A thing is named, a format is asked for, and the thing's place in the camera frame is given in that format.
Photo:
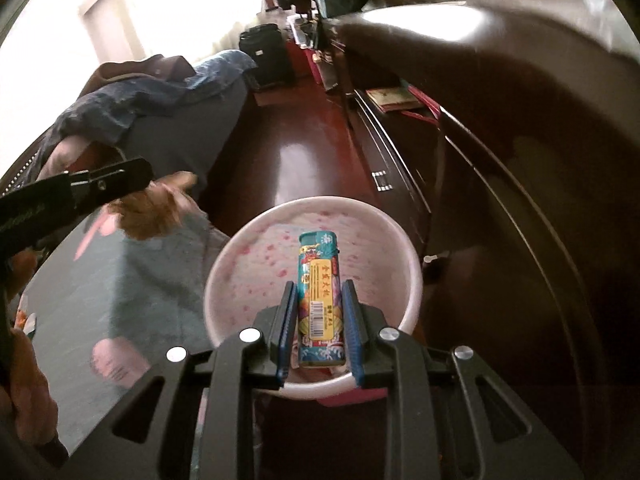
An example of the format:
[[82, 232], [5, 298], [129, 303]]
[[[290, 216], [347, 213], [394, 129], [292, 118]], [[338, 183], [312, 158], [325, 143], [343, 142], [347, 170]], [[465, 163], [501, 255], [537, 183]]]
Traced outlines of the person's left hand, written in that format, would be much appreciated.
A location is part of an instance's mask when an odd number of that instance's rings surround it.
[[12, 328], [11, 383], [8, 390], [1, 389], [1, 418], [12, 422], [23, 443], [42, 448], [58, 436], [58, 404], [23, 327], [20, 315]]

